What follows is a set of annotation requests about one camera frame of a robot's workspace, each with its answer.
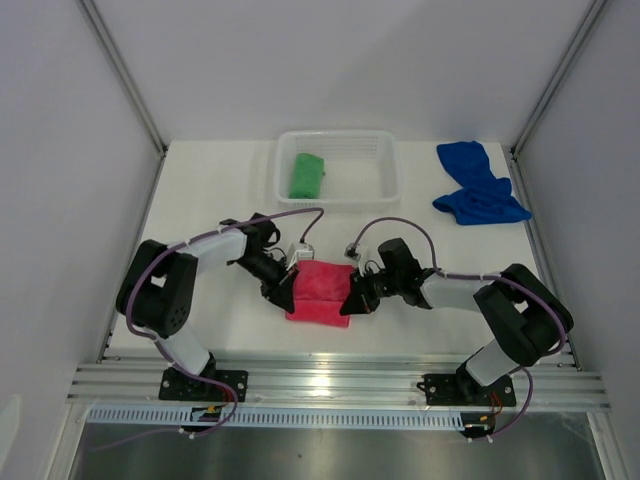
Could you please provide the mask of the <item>pink microfiber towel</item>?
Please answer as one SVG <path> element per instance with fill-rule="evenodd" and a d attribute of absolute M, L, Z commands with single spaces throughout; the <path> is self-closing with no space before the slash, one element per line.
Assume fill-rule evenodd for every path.
<path fill-rule="evenodd" d="M 350 316 L 340 313 L 350 293 L 353 267 L 318 260 L 298 263 L 293 285 L 294 312 L 285 313 L 292 322 L 314 323 L 328 327 L 348 328 Z"/>

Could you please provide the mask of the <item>green microfiber towel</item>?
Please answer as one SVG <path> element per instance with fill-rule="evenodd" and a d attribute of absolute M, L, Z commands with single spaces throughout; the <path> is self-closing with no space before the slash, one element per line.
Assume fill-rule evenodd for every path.
<path fill-rule="evenodd" d="M 323 178 L 325 161 L 310 153 L 300 153 L 295 157 L 288 197 L 290 199 L 318 199 Z"/>

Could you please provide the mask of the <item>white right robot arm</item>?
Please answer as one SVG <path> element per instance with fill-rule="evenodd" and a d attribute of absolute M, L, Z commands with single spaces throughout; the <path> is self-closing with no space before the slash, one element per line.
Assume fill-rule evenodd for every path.
<path fill-rule="evenodd" d="M 340 313 L 370 314 L 383 298 L 399 296 L 420 309 L 481 314 L 493 340 L 456 371 L 458 395 L 468 403 L 489 396 L 505 375 L 562 349 L 574 326 L 568 309 L 522 264 L 488 275 L 423 268 L 400 238 L 381 244 L 378 253 L 383 268 L 354 269 Z"/>

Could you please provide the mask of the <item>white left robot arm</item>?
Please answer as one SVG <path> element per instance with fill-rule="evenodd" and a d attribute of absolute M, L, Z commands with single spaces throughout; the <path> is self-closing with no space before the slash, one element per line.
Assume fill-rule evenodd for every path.
<path fill-rule="evenodd" d="M 263 298 L 294 311 L 296 265 L 267 249 L 280 239 L 273 221 L 259 213 L 246 222 L 227 219 L 214 231 L 172 246 L 142 242 L 116 298 L 116 310 L 136 336 L 151 340 L 183 374 L 182 388 L 197 400 L 216 390 L 215 357 L 188 326 L 196 278 L 207 269 L 237 264 L 260 282 Z"/>

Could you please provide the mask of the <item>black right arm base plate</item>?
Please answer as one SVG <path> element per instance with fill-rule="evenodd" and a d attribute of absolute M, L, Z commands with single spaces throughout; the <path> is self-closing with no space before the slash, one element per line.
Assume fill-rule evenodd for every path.
<path fill-rule="evenodd" d="M 515 407 L 517 403 L 509 375 L 482 386 L 462 367 L 455 373 L 424 374 L 416 387 L 425 395 L 429 406 Z"/>

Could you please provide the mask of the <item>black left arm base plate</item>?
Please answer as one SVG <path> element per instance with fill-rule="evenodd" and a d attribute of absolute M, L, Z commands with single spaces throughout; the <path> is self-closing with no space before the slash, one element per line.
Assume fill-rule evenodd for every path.
<path fill-rule="evenodd" d="M 236 393 L 239 403 L 245 401 L 249 373 L 244 370 L 217 370 L 213 379 L 227 385 Z M 194 380 L 174 368 L 163 372 L 158 398 L 179 402 L 232 402 L 232 395 L 222 386 Z"/>

